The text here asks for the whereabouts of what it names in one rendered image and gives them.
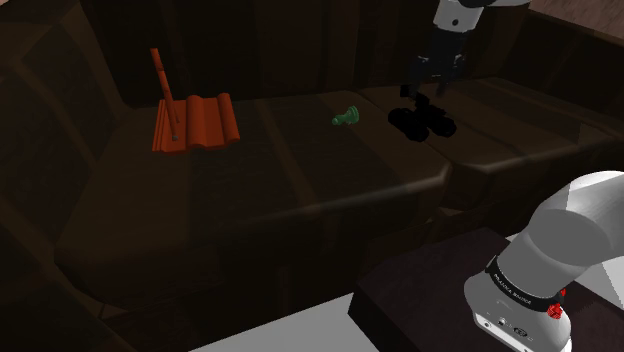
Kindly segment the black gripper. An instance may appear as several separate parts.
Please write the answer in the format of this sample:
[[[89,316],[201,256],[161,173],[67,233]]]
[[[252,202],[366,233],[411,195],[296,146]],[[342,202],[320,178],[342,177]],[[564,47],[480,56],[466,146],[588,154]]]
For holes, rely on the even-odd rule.
[[[469,32],[454,32],[434,28],[427,57],[418,56],[410,65],[408,82],[400,88],[400,96],[415,98],[421,83],[429,77],[430,63],[439,69],[437,96],[443,96],[449,84],[456,80],[465,64],[462,54]]]

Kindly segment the orange ridged block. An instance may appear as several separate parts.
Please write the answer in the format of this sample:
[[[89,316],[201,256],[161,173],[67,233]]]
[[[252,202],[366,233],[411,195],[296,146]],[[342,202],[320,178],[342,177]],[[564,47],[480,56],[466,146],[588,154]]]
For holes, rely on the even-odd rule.
[[[166,102],[161,99],[152,143],[153,152],[181,154],[193,148],[218,150],[238,142],[240,134],[228,93],[214,98],[191,95],[185,100],[175,100],[174,108],[179,122],[178,139],[172,138]]]

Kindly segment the orange rod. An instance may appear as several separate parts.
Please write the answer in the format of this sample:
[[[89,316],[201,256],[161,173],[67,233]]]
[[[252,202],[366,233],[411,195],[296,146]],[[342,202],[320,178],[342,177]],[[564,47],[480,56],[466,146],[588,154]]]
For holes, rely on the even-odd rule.
[[[167,116],[168,116],[170,131],[171,131],[171,139],[173,141],[178,141],[179,136],[177,133],[176,125],[179,123],[179,118],[175,110],[174,100],[173,100],[173,96],[170,90],[166,72],[164,70],[164,65],[162,63],[159,50],[157,48],[150,48],[150,54],[154,63],[155,70],[158,75],[161,90],[163,92],[165,108],[167,111]]]

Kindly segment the green chess piece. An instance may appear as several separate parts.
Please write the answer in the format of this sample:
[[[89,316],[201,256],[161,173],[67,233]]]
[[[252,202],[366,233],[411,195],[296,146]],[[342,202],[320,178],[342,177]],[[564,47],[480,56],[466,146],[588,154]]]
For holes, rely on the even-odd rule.
[[[339,125],[352,125],[358,123],[360,120],[359,111],[355,106],[350,106],[344,114],[336,115],[332,120],[332,124]]]

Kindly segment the dark brown sofa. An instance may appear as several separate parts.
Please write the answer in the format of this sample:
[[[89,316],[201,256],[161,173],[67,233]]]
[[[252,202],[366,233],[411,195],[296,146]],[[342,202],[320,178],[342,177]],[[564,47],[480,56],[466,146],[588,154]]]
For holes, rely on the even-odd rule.
[[[349,292],[385,258],[511,234],[624,169],[624,40],[488,8],[437,100],[388,120],[437,0],[0,5],[0,352],[188,352]],[[231,97],[240,140],[152,151],[164,99]],[[355,106],[360,120],[331,120]]]

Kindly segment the black binoculars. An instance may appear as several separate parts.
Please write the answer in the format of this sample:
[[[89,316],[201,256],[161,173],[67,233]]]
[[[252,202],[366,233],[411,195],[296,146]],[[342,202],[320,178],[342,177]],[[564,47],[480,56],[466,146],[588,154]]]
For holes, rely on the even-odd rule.
[[[457,130],[455,122],[446,116],[446,111],[430,103],[421,93],[414,98],[415,108],[395,108],[388,113],[388,122],[401,131],[409,140],[424,142],[433,132],[436,136],[449,138]]]

